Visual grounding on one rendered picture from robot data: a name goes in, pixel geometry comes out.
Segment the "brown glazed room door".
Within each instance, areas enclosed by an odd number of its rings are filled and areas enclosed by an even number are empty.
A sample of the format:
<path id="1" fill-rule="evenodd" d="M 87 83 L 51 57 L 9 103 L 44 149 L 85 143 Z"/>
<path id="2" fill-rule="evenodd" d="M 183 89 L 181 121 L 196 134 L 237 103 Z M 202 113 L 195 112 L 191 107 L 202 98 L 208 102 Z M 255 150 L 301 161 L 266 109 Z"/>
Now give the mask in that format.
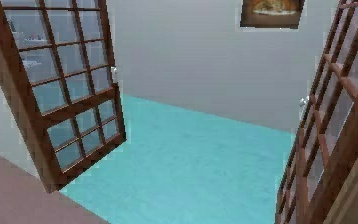
<path id="1" fill-rule="evenodd" d="M 273 224 L 358 224 L 358 0 L 339 0 Z"/>
<path id="2" fill-rule="evenodd" d="M 47 192 L 126 139 L 106 0 L 0 0 L 0 87 Z"/>

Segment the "brown framed wall picture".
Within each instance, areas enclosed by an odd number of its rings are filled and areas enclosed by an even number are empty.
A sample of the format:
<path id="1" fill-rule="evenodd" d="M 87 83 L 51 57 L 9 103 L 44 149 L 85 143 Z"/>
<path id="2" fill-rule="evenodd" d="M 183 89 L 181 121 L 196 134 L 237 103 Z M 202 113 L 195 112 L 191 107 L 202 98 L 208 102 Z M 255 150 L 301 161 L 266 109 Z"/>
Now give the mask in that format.
<path id="1" fill-rule="evenodd" d="M 297 29 L 305 0 L 243 0 L 241 27 Z"/>

